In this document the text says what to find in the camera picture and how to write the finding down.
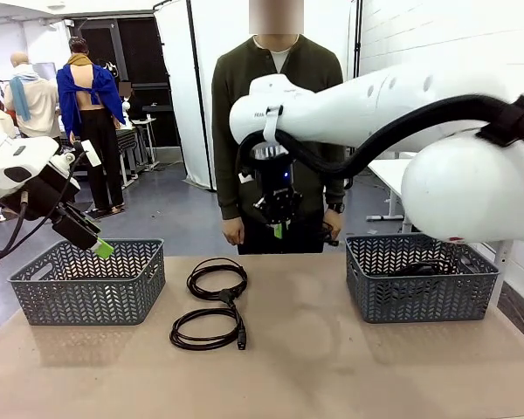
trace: mannequin head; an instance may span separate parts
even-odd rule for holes
[[[10,61],[14,67],[20,64],[29,64],[29,58],[25,52],[14,52],[11,54]]]

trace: black pants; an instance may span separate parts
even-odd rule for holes
[[[239,255],[322,253],[324,213],[310,216],[302,222],[291,223],[283,231],[283,238],[276,238],[272,227],[243,216],[245,243],[239,245]]]
[[[121,186],[121,160],[113,118],[106,109],[80,111],[82,141],[90,140],[102,166],[92,168],[87,163],[87,177],[97,210],[109,210],[123,203]],[[108,191],[111,193],[109,203]]]

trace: blue jacket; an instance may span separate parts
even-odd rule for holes
[[[75,85],[69,64],[66,64],[59,70],[56,75],[56,80],[59,85],[62,123],[64,124],[68,138],[70,138],[71,132],[79,135],[81,129],[81,117],[79,115],[76,92],[88,92],[91,94],[92,104],[100,105],[102,103],[121,124],[125,123],[124,115],[122,114],[121,97],[114,83],[113,74],[108,70],[98,65],[93,65],[93,84],[91,89]]]

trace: gray floor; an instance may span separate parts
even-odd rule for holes
[[[217,198],[183,182],[182,165],[147,173],[125,190],[127,211],[101,221],[102,237],[159,237],[165,240],[165,255],[217,256],[236,254],[225,242],[220,230]],[[342,235],[397,232],[400,223],[367,223],[365,216],[386,213],[388,192],[372,175],[358,176],[346,200],[348,216]],[[91,201],[91,194],[82,184],[78,201]],[[15,222],[0,223],[0,248],[8,240]],[[20,236],[33,228],[26,223]],[[7,257],[0,265],[0,326],[19,308],[7,278],[60,240],[54,231],[44,226],[30,241]],[[343,251],[328,248],[327,251]]]

